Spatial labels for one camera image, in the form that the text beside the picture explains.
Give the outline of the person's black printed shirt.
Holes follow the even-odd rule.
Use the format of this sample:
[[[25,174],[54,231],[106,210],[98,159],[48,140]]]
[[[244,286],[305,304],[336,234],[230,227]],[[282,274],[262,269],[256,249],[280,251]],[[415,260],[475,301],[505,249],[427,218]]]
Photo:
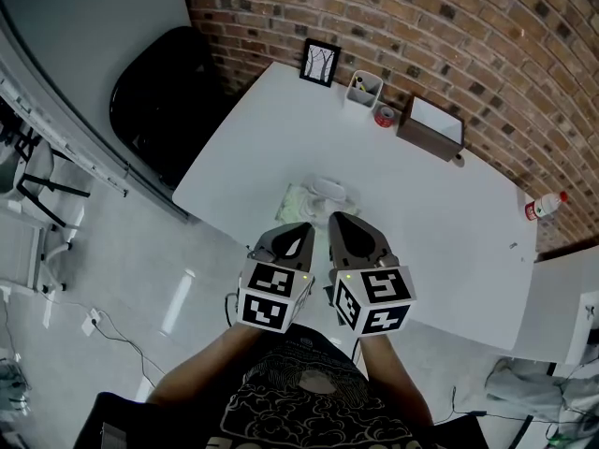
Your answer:
[[[194,400],[162,407],[98,394],[73,449],[489,449],[463,416],[415,428],[364,366],[318,331],[264,331]]]

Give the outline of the person's right forearm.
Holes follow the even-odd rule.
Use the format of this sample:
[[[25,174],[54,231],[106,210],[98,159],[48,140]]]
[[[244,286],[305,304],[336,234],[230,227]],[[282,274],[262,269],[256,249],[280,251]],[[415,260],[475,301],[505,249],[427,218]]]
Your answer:
[[[388,336],[364,337],[359,340],[359,345],[369,382],[377,396],[410,427],[432,427],[429,406]]]

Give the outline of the brown wooden box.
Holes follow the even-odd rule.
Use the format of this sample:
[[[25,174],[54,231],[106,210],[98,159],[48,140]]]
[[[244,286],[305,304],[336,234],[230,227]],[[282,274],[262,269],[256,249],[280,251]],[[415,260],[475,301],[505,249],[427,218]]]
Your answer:
[[[441,160],[454,160],[464,148],[464,121],[430,100],[411,95],[396,136]]]

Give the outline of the white pen holder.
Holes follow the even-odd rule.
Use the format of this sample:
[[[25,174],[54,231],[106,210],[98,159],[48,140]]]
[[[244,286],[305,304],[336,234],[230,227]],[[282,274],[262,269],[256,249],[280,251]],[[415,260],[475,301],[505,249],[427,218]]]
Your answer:
[[[363,84],[366,88],[365,92],[355,87],[356,77],[363,78]],[[383,80],[380,77],[365,70],[356,70],[346,88],[345,100],[367,109],[373,109],[382,92],[383,85]]]

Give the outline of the black chair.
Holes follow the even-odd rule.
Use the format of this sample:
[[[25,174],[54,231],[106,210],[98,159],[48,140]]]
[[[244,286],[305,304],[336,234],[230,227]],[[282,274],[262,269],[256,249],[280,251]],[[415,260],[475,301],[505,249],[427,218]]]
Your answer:
[[[181,26],[160,36],[118,78],[110,125],[174,189],[233,106],[206,38]]]

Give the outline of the white cloth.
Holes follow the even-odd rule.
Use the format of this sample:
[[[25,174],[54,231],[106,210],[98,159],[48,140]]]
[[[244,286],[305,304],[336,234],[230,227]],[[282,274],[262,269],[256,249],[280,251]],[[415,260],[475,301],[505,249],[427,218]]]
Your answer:
[[[309,193],[301,204],[300,215],[316,229],[324,230],[328,226],[329,216],[334,210],[332,200]]]

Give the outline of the red-capped plastic bottle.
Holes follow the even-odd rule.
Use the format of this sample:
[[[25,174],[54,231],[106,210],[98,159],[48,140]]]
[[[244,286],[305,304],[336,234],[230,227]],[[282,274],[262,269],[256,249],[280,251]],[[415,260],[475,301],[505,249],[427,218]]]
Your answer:
[[[529,221],[544,218],[554,213],[562,203],[568,200],[565,191],[559,193],[548,193],[525,205],[525,216]]]

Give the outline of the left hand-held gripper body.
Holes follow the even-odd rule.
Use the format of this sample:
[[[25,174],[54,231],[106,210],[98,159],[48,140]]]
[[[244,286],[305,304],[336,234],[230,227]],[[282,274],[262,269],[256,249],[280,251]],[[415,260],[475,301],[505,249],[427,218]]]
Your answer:
[[[311,294],[312,254],[279,259],[266,250],[248,254],[239,277],[237,321],[284,333]]]

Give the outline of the black picture frame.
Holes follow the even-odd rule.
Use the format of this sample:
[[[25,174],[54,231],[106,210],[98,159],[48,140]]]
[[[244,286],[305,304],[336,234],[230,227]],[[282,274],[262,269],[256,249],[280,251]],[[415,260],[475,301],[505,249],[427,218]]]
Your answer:
[[[302,80],[331,87],[342,49],[312,38],[305,40],[299,77]]]

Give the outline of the white shelf rack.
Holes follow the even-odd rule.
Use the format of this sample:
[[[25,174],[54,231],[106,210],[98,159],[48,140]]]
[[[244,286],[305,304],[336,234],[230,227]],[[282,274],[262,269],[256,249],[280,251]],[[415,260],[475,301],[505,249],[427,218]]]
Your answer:
[[[101,181],[112,190],[115,190],[122,197],[127,197],[128,190],[118,183],[115,178],[110,176],[101,165],[94,163],[80,150],[77,150],[72,144],[69,144],[66,139],[61,137],[50,121],[41,116],[41,114],[24,97],[24,94],[15,87],[13,82],[8,78],[8,74],[2,69],[0,69],[0,96],[5,98],[8,105],[15,110],[36,133],[48,141],[54,150],[64,154],[76,166],[96,180]]]

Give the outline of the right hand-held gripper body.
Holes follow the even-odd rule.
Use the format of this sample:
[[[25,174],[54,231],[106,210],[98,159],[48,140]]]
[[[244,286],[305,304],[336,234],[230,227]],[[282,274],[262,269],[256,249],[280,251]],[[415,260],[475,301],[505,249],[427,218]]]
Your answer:
[[[333,269],[330,304],[340,323],[357,336],[374,336],[400,330],[416,303],[411,274],[390,250],[366,258],[358,268],[348,258],[329,253]]]

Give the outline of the grey crumpled bag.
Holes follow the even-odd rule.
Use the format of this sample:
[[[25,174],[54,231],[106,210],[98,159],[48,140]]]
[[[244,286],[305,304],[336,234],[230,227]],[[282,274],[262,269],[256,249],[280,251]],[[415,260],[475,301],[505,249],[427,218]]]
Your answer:
[[[27,415],[30,385],[19,364],[0,357],[0,412]]]

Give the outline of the person's left forearm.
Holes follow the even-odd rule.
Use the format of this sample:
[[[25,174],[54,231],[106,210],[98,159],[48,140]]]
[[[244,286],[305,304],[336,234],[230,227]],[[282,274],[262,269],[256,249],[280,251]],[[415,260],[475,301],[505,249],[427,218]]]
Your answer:
[[[190,402],[234,363],[242,360],[264,330],[236,323],[196,355],[168,372],[146,399],[168,407]]]

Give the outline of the white partition board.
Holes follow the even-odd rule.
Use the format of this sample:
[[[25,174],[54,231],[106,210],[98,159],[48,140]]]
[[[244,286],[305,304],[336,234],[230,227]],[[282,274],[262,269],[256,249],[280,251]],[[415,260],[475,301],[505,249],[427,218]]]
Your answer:
[[[114,133],[110,98],[127,67],[165,32],[189,25],[184,0],[0,0],[0,35],[22,62],[25,97],[79,154],[177,219],[186,211]]]

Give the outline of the grey stool with black legs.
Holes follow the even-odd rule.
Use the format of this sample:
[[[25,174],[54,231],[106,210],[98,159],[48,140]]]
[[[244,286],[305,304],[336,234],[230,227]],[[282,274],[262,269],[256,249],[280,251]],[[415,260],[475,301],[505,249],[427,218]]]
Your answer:
[[[39,200],[41,192],[48,189],[83,198],[91,194],[51,179],[55,156],[71,163],[0,98],[0,199],[15,202],[27,199],[56,225],[66,227],[66,223]]]

